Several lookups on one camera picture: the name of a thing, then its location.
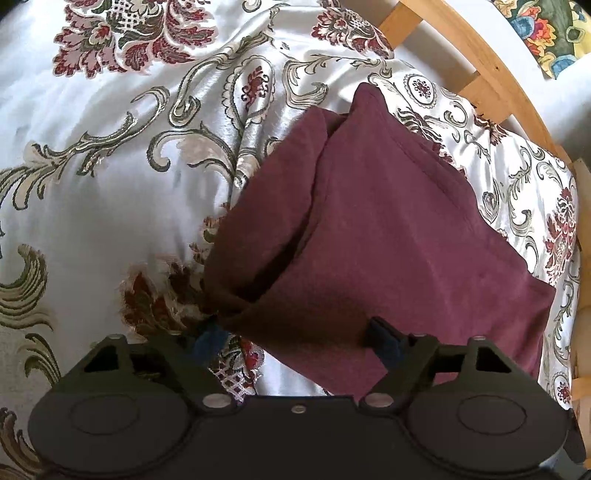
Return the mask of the maroon long-sleeve shirt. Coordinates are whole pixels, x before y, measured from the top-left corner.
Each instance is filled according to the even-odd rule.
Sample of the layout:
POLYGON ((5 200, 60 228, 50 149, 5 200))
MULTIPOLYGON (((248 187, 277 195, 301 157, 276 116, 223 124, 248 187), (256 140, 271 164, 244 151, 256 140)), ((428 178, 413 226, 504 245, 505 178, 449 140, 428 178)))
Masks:
POLYGON ((536 375, 555 291, 482 218, 465 177, 363 83, 312 107, 221 221, 204 294, 221 325, 334 394, 384 366, 370 319, 460 345, 482 335, 536 375))

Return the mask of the white floral bedspread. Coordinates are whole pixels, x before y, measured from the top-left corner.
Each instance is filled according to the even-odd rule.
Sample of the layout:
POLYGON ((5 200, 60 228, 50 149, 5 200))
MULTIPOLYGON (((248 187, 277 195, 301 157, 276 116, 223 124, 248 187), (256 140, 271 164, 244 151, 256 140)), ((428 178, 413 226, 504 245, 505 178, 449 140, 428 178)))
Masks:
POLYGON ((198 321, 219 222, 311 106, 363 82, 436 143, 555 290, 535 374, 571 404, 567 167, 394 57, 335 1, 30 1, 1 23, 1 475, 32 479, 34 403, 109 333, 198 321))

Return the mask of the wooden bed frame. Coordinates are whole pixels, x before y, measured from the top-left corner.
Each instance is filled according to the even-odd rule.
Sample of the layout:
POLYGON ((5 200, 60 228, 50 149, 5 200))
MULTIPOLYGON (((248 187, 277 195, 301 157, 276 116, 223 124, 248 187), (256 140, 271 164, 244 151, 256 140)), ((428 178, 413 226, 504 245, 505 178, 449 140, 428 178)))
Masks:
POLYGON ((391 45, 398 47, 422 22, 433 27, 476 68, 460 91, 462 97, 496 122, 515 116, 530 140, 558 155, 572 171, 578 208, 575 255, 580 265, 559 288, 559 304, 550 321, 552 338, 545 348, 553 351, 558 361, 569 356, 565 359, 567 371, 552 381, 553 392, 559 395, 563 391, 560 382, 564 381, 570 393, 567 403, 583 421, 590 416, 590 171, 581 159, 572 161, 552 140, 506 62, 449 1, 400 1, 380 29, 391 45))

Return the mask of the colourful floral wall poster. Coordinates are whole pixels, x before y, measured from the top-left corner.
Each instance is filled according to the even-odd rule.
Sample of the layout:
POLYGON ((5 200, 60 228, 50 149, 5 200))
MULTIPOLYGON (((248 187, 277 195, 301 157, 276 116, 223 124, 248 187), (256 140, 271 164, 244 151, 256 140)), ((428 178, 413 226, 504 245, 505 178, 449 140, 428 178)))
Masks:
POLYGON ((544 74, 558 76, 590 53, 590 12, 583 1, 495 0, 544 74))

